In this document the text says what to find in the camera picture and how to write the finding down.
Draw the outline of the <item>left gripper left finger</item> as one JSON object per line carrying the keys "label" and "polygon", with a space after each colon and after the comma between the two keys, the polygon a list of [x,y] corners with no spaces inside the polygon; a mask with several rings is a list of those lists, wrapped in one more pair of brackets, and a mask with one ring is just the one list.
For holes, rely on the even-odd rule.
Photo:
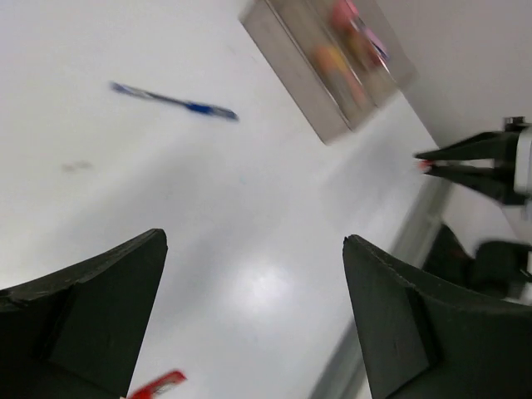
{"label": "left gripper left finger", "polygon": [[126,396],[168,251],[151,229],[1,292],[3,398]]}

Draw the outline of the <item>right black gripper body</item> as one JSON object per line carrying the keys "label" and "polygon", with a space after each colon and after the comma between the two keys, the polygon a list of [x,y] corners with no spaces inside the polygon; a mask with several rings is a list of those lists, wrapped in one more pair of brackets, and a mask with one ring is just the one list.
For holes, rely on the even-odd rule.
{"label": "right black gripper body", "polygon": [[525,219],[531,219],[531,124],[523,116],[506,117],[506,132],[518,134],[515,151],[514,186],[511,202],[504,207],[520,207]]}

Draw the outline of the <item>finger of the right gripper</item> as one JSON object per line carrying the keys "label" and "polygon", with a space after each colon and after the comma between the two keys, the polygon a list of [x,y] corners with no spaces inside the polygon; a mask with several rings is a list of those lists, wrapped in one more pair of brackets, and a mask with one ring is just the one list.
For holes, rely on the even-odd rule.
{"label": "finger of the right gripper", "polygon": [[463,165],[429,165],[424,173],[462,185],[501,205],[524,204],[524,196],[514,191],[514,180],[508,170]]}
{"label": "finger of the right gripper", "polygon": [[487,131],[438,150],[418,152],[414,157],[428,161],[492,160],[494,166],[515,163],[520,133]]}

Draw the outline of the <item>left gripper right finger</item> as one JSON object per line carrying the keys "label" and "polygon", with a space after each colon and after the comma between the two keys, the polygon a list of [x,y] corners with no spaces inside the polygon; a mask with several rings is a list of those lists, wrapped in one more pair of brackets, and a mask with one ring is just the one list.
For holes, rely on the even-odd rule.
{"label": "left gripper right finger", "polygon": [[421,269],[401,276],[421,296],[436,361],[387,398],[530,397],[530,307]]}

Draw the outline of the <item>orange cap highlighter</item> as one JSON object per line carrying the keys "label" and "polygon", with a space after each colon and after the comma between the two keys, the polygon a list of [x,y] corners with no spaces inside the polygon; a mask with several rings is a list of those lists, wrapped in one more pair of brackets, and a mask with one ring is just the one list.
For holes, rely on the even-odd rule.
{"label": "orange cap highlighter", "polygon": [[313,61],[326,87],[345,113],[351,112],[351,108],[367,107],[368,100],[362,84],[337,47],[317,46],[313,52]]}

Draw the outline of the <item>pink cap highlighter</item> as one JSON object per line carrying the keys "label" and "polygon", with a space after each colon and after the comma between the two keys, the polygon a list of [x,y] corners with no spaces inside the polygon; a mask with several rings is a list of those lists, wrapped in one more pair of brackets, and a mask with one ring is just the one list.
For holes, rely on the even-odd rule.
{"label": "pink cap highlighter", "polygon": [[329,22],[348,52],[364,69],[374,69],[388,60],[386,47],[361,19],[352,1],[336,1]]}

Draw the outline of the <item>blue gel pen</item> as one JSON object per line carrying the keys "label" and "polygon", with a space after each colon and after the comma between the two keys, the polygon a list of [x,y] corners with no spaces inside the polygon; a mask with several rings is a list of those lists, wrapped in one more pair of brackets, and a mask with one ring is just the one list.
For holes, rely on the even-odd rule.
{"label": "blue gel pen", "polygon": [[197,114],[220,117],[220,118],[224,118],[230,121],[239,120],[238,115],[234,111],[231,111],[230,109],[223,108],[220,106],[214,106],[210,104],[198,103],[198,102],[193,102],[193,101],[178,100],[172,97],[163,96],[161,94],[154,93],[152,91],[146,91],[140,88],[136,88],[133,86],[128,86],[128,85],[124,85],[124,84],[120,84],[116,82],[112,82],[110,84],[110,87],[113,91],[124,94],[124,95],[137,97],[143,100],[158,101],[158,102],[165,103],[165,104],[181,106],[187,109],[188,111],[191,111]]}

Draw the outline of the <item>red refill pen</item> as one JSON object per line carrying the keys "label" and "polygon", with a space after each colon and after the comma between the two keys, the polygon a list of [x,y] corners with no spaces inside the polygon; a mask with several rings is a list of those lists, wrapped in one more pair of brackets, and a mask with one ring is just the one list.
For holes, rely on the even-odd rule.
{"label": "red refill pen", "polygon": [[428,174],[431,170],[434,169],[435,163],[429,160],[420,160],[418,162],[418,166],[423,174]]}

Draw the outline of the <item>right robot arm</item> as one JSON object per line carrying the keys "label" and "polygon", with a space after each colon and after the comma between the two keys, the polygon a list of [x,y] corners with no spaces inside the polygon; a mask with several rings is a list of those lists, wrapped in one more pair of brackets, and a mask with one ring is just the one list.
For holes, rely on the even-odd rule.
{"label": "right robot arm", "polygon": [[[418,152],[423,174],[472,190],[502,207],[531,209],[531,124],[506,117],[484,131],[438,150]],[[496,298],[517,299],[531,282],[531,246],[488,239],[473,255],[443,226],[423,268],[448,282]]]}

